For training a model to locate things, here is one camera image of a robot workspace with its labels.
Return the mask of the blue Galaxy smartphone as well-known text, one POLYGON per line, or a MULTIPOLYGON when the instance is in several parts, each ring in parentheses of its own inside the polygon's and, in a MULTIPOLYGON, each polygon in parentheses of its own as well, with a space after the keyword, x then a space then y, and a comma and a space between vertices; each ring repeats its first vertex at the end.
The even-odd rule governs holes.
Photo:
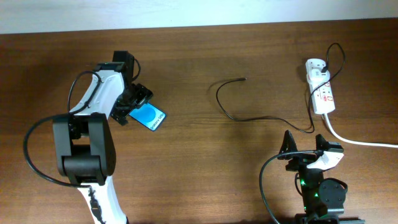
POLYGON ((151 131, 156 131, 166 118, 166 114, 150 103, 133 109, 129 116, 151 131))

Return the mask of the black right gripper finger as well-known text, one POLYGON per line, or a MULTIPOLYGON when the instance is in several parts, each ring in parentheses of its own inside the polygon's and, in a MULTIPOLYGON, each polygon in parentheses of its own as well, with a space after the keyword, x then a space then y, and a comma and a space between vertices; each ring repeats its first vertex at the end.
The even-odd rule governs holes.
POLYGON ((288 152, 297 152, 297 145, 295 143, 294 137, 289 130, 286 130, 284 133, 284 138, 282 141, 282 145, 280 147, 278 160, 290 160, 293 158, 293 154, 288 154, 288 152))
POLYGON ((329 142, 321 135, 317 134, 315 136, 316 150, 317 151, 327 151, 329 150, 329 142))

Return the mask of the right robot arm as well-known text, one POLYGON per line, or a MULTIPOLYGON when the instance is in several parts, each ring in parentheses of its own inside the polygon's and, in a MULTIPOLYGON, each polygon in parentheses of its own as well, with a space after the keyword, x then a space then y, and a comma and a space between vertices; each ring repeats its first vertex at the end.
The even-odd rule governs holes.
POLYGON ((345 212, 348 185, 323 175, 342 160, 343 147, 326 141, 321 134, 315 142, 314 152, 299 151, 292 133, 286 130, 279 151, 278 159, 288 161, 285 169, 295 172, 295 186, 303 200, 305 212, 295 216, 295 223, 364 223, 359 218, 340 218, 345 212))

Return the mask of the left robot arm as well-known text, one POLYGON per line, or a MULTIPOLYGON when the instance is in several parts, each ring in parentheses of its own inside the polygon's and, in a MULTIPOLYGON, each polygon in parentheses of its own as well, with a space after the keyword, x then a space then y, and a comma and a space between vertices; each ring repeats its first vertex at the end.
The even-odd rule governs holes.
POLYGON ((113 184, 116 150, 108 119, 127 124, 127 115, 152 98, 134 67, 137 59, 127 51, 115 51, 111 62, 88 71, 92 81, 80 102, 53 121, 60 175, 82 194, 95 223, 128 223, 113 184))

